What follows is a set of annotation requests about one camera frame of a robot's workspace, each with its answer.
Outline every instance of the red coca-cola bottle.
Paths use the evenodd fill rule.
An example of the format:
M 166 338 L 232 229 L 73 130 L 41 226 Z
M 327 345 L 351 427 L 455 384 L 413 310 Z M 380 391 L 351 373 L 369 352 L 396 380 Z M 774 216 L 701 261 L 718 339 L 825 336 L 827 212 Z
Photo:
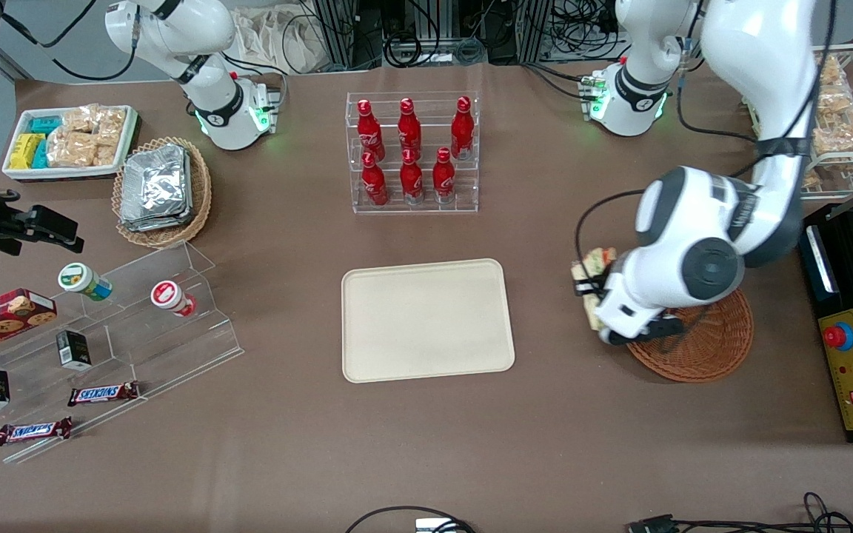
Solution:
M 370 102 L 366 100 L 358 101 L 358 136 L 361 138 L 361 146 L 365 152 L 371 152 L 377 158 L 377 161 L 384 160 L 384 138 L 380 134 L 380 122 L 370 112 Z
M 380 167 L 377 166 L 375 155 L 371 152 L 365 152 L 361 156 L 361 162 L 364 163 L 364 170 L 361 172 L 361 179 L 364 181 L 364 191 L 368 193 L 373 205 L 384 205 L 390 200 L 387 185 L 384 182 L 384 171 L 380 170 Z
M 450 144 L 450 151 L 453 152 L 453 158 L 459 161 L 465 161 L 473 156 L 473 130 L 476 128 L 476 122 L 473 121 L 471 107 L 472 102 L 469 97 L 461 95 L 460 100 L 456 101 L 456 117 L 453 118 L 453 142 Z
M 410 148 L 402 152 L 404 165 L 400 167 L 400 185 L 404 188 L 404 201 L 415 206 L 424 201 L 424 173 Z
M 404 98 L 400 101 L 400 121 L 397 122 L 400 134 L 400 149 L 412 150 L 416 161 L 420 161 L 420 119 L 413 112 L 413 100 Z
M 449 162 L 449 148 L 440 148 L 436 151 L 436 165 L 433 165 L 433 189 L 436 191 L 436 201 L 441 204 L 453 202 L 456 197 L 453 193 L 453 176 L 456 169 Z

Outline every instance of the acrylic bottle rack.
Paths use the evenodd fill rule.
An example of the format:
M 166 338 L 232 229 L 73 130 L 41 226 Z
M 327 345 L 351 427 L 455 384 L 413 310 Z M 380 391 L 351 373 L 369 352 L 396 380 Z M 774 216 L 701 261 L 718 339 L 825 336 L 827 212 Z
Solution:
M 0 343 L 0 369 L 9 372 L 10 402 L 0 409 L 3 424 L 54 422 L 71 416 L 71 438 L 50 438 L 3 446 L 3 461 L 19 463 L 136 408 L 196 375 L 243 353 L 233 324 L 213 300 L 203 273 L 213 263 L 185 242 L 118 267 L 105 278 L 111 296 L 91 301 L 64 292 L 54 297 L 58 317 L 51 323 Z M 196 311 L 181 318 L 150 301 L 150 289 L 173 280 L 196 299 Z M 58 360 L 55 336 L 62 330 L 87 338 L 92 367 L 67 370 Z M 139 398 L 68 407 L 72 388 L 138 381 Z M 122 438 L 106 432 L 101 438 Z
M 456 115 L 456 101 L 466 95 L 472 101 L 473 130 L 472 157 L 466 161 L 453 161 L 456 167 L 454 179 L 455 199 L 449 204 L 437 202 L 433 189 L 433 164 L 436 151 L 441 146 L 449 147 L 452 139 L 451 125 Z M 423 144 L 419 161 L 423 170 L 424 201 L 419 205 L 407 205 L 400 185 L 400 138 L 397 121 L 400 119 L 400 100 L 411 98 L 414 112 L 420 119 Z M 363 149 L 358 136 L 358 101 L 370 101 L 373 115 L 380 122 L 386 155 L 378 165 L 384 171 L 390 200 L 386 205 L 376 206 L 364 191 L 361 180 L 361 154 Z M 348 173 L 351 179 L 351 202 L 355 213 L 378 215 L 378 213 L 437 213 L 477 212 L 480 209 L 480 93 L 477 91 L 432 91 L 395 93 L 348 93 L 345 107 L 345 129 L 347 131 Z

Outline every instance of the wicker basket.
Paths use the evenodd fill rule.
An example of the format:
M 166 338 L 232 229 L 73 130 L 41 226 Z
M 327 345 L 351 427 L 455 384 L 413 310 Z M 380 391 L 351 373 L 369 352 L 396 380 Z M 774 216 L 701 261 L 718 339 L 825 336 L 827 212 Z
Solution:
M 715 381 L 730 375 L 749 354 L 752 311 L 739 289 L 709 308 L 671 312 L 689 330 L 683 340 L 655 338 L 627 344 L 630 353 L 657 374 L 686 383 Z
M 162 249 L 162 247 L 168 247 L 177 241 L 188 241 L 196 237 L 210 216 L 210 207 L 213 205 L 213 183 L 210 181 L 210 169 L 207 168 L 206 161 L 203 161 L 203 155 L 200 155 L 199 149 L 193 146 L 193 143 L 183 138 L 165 136 L 165 138 L 155 138 L 153 141 L 144 143 L 133 152 L 156 150 L 170 142 L 186 148 L 187 152 L 190 153 L 190 179 L 193 180 L 193 209 L 196 214 L 186 226 L 163 227 L 163 229 L 153 229 L 149 232 L 131 232 L 118 223 L 118 233 L 136 245 Z M 123 167 L 118 169 L 118 175 L 114 178 L 114 195 L 111 197 L 111 209 L 114 209 L 114 215 L 117 215 L 118 218 L 121 217 L 123 172 Z

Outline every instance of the beige tray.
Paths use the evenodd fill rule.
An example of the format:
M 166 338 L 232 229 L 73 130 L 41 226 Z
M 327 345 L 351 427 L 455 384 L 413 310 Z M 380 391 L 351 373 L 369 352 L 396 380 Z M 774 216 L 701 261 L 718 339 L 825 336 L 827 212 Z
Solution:
M 358 269 L 341 280 L 341 364 L 352 383 L 502 372 L 512 362 L 494 259 Z

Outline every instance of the red emergency stop button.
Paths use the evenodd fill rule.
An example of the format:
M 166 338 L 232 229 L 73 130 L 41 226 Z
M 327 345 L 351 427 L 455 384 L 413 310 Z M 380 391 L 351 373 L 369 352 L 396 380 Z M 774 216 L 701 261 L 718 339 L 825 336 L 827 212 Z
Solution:
M 841 352 L 853 348 L 853 329 L 845 323 L 829 325 L 825 331 L 822 331 L 822 338 L 825 344 Z

